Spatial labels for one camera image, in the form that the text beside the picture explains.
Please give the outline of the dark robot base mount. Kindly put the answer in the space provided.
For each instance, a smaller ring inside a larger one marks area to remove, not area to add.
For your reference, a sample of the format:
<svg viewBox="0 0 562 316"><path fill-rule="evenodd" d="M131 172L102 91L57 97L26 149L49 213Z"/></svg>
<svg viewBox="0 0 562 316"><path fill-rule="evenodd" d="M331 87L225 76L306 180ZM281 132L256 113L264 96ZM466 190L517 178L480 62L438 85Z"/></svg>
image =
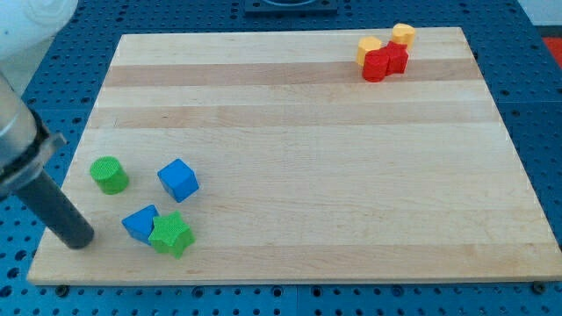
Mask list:
<svg viewBox="0 0 562 316"><path fill-rule="evenodd" d="M242 0L246 15L337 13L337 0Z"/></svg>

